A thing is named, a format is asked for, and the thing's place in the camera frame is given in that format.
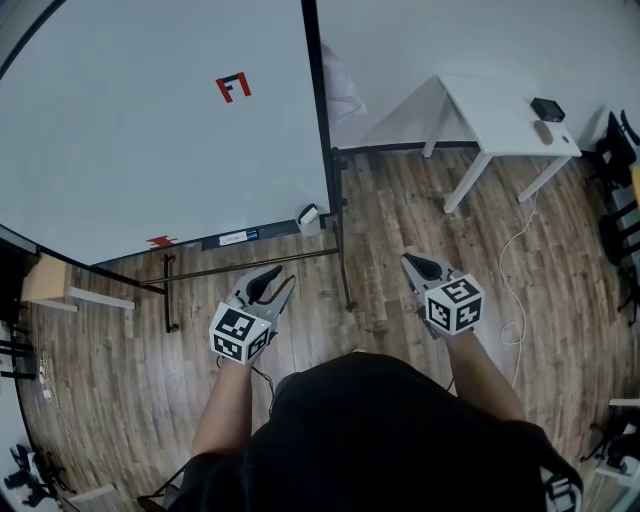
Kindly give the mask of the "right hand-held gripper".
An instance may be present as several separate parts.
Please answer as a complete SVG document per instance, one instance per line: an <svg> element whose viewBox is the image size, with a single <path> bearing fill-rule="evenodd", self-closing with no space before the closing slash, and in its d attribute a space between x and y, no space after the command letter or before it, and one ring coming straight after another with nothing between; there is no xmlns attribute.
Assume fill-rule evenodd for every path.
<svg viewBox="0 0 640 512"><path fill-rule="evenodd" d="M480 322L485 293L471 274L458 277L458 270L447 262L409 253L401 256L401 265L434 340L473 330Z"/></svg>

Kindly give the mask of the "white shelf board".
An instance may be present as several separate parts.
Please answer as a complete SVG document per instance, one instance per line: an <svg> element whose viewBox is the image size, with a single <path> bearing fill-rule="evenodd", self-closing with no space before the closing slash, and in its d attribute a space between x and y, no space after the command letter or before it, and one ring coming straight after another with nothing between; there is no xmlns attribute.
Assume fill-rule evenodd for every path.
<svg viewBox="0 0 640 512"><path fill-rule="evenodd" d="M73 286L69 286L67 288L66 295L71 298L102 304L110 307L116 307L124 310L133 311L136 309L136 304L133 301L120 299Z"/></svg>

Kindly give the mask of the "white rectangular table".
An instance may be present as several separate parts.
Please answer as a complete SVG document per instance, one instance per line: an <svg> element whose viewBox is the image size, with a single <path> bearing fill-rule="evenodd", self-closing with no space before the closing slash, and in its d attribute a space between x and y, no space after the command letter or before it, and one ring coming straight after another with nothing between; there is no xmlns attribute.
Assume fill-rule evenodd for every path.
<svg viewBox="0 0 640 512"><path fill-rule="evenodd" d="M551 162L524 191L524 202L553 178L581 151L563 123L546 122L553 133L550 146L541 143L533 128L540 120L530 103L539 95L535 83L509 77L436 74L418 87L359 141L364 146L407 146L424 143L429 158L451 118L461 119L479 152L445 203L453 212L494 158L547 157Z"/></svg>

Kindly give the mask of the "black office chair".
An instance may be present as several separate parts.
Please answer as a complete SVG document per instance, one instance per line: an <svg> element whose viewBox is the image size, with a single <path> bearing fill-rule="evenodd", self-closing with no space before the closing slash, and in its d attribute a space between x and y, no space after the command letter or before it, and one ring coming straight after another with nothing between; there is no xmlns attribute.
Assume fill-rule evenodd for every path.
<svg viewBox="0 0 640 512"><path fill-rule="evenodd" d="M611 420L605 427L591 423L589 430L599 432L601 439L588 455L579 458L580 462L592 458L605 460L610 468L619 471L627 468L626 458L640 465L640 423L618 419Z"/></svg>
<svg viewBox="0 0 640 512"><path fill-rule="evenodd" d="M632 128L624 109L609 113L604 136L596 143L596 173L608 190L631 185L631 167L640 148L640 136Z"/></svg>
<svg viewBox="0 0 640 512"><path fill-rule="evenodd" d="M632 327L636 323L638 312L640 311L640 280L638 279L635 266L620 266L617 269L617 274L628 289L627 298L617 307L617 312L621 313L627 305L631 304L632 318L628 321L628 326Z"/></svg>
<svg viewBox="0 0 640 512"><path fill-rule="evenodd" d="M619 229L617 222L627 214L636 211L638 204L632 200L629 204L613 214L606 214L599 219L599 236L608 261L618 267L627 256L640 251L640 241L631 245L626 240L632 235L640 233L640 220L630 227Z"/></svg>

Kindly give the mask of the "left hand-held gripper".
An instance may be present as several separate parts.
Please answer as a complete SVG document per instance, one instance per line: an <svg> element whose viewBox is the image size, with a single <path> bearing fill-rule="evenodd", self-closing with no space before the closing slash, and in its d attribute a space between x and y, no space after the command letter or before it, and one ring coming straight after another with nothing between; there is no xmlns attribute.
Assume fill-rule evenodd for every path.
<svg viewBox="0 0 640 512"><path fill-rule="evenodd" d="M282 265L258 267L242 275L233 295L221 302L209 327L213 352L242 365L252 365L276 334L276 319L286 307L296 284L291 275L268 301L259 301Z"/></svg>

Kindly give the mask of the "small black case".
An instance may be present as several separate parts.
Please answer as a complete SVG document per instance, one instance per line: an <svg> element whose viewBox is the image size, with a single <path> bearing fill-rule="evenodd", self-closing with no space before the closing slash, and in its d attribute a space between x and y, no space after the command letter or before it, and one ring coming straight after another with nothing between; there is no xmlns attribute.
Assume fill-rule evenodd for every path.
<svg viewBox="0 0 640 512"><path fill-rule="evenodd" d="M535 97L530 106L541 121L562 123L565 119L565 112L554 100Z"/></svg>

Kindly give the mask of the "person's left leg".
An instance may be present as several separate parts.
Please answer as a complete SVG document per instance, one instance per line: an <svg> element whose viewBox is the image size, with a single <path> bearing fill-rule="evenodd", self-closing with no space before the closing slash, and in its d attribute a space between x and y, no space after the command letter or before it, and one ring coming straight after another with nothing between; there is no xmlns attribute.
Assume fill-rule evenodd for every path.
<svg viewBox="0 0 640 512"><path fill-rule="evenodd" d="M299 372L293 372L281 379L275 388L273 402L276 402L285 392L290 391L298 380Z"/></svg>

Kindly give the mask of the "person's black shirt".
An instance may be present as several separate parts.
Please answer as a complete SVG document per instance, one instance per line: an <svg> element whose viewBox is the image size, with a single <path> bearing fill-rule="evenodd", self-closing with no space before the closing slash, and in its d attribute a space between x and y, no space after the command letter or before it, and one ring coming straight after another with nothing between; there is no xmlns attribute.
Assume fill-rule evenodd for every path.
<svg viewBox="0 0 640 512"><path fill-rule="evenodd" d="M169 512L580 512L580 476L532 423L385 355L299 373L239 451L186 464Z"/></svg>

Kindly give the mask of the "large whiteboard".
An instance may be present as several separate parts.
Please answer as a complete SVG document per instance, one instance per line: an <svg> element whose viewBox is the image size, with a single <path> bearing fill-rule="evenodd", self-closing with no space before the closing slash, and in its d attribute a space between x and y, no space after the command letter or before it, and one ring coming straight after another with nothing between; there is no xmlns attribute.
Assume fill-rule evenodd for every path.
<svg viewBox="0 0 640 512"><path fill-rule="evenodd" d="M94 265L329 213L323 87L316 0L53 0L0 66L0 226Z"/></svg>

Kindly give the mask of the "person's right forearm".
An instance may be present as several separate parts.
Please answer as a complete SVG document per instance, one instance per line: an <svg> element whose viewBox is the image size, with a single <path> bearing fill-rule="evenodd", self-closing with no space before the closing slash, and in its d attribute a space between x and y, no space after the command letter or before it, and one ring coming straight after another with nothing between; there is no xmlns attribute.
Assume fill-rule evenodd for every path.
<svg viewBox="0 0 640 512"><path fill-rule="evenodd" d="M446 336L457 396L500 421L525 421L522 402L472 331Z"/></svg>

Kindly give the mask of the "black marker tray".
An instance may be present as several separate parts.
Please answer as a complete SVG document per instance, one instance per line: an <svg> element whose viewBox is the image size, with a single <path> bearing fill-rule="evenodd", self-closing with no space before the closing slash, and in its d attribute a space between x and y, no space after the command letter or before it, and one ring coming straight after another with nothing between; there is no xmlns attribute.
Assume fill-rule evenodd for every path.
<svg viewBox="0 0 640 512"><path fill-rule="evenodd" d="M257 227L248 228L245 230L240 230L240 231L248 232L251 230L257 230L259 233L259 237L256 240L247 240L245 242L237 243L237 244L243 244L243 243L253 242L257 240L278 238L282 236L288 236L288 235L299 233L299 228L297 227L297 224L293 220L269 224L269 225L257 226ZM204 238L201 241L201 250L207 251L207 250L215 250L221 247L226 247L226 246L219 245L219 237L221 235L215 235L215 236Z"/></svg>

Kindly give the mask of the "person's left forearm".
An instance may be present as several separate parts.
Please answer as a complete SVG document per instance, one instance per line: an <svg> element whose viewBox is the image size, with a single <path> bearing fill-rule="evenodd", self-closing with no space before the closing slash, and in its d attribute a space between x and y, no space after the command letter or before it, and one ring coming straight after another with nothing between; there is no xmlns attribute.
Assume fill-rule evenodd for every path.
<svg viewBox="0 0 640 512"><path fill-rule="evenodd" d="M196 428L191 455L239 451L252 433L252 367L224 360Z"/></svg>

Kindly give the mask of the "red and black tape mark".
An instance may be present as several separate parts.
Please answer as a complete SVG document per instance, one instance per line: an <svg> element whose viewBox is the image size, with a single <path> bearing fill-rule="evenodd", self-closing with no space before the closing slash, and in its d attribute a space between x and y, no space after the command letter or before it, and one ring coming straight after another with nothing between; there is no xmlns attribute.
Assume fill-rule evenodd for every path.
<svg viewBox="0 0 640 512"><path fill-rule="evenodd" d="M230 76L218 78L216 80L224 101L230 104L234 101L234 91L238 89L244 97L250 97L252 95L249 87L246 75L244 72L239 72Z"/></svg>

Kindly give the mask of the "light wooden block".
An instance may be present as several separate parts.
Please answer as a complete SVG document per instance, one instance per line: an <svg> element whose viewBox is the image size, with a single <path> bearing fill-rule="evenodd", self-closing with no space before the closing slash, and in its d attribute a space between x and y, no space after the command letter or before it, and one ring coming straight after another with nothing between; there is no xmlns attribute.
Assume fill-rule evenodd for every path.
<svg viewBox="0 0 640 512"><path fill-rule="evenodd" d="M41 254L23 281L21 301L63 299L70 283L70 265L50 255Z"/></svg>

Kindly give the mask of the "white hanging cloth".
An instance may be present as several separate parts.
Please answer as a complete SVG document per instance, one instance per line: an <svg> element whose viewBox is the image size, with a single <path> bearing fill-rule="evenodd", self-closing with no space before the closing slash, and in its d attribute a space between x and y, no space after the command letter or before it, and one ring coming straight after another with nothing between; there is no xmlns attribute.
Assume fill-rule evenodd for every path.
<svg viewBox="0 0 640 512"><path fill-rule="evenodd" d="M329 126L366 114L365 103L344 63L324 41L321 54Z"/></svg>

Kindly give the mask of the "black metal rack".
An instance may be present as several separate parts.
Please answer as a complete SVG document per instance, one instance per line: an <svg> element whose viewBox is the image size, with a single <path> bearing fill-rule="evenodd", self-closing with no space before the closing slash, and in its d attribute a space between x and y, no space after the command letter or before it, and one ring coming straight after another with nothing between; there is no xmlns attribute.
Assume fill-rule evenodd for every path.
<svg viewBox="0 0 640 512"><path fill-rule="evenodd" d="M0 378L34 380L36 366L35 349L29 332L0 321Z"/></svg>

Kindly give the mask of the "white power strip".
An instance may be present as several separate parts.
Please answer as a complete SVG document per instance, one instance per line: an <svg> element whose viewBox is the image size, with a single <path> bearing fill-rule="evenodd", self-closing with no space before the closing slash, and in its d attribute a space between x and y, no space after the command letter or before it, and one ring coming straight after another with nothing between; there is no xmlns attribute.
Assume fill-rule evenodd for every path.
<svg viewBox="0 0 640 512"><path fill-rule="evenodd" d="M48 403L54 402L54 392L52 391L51 380L49 378L49 360L45 351L39 355L38 380L42 388L44 399Z"/></svg>

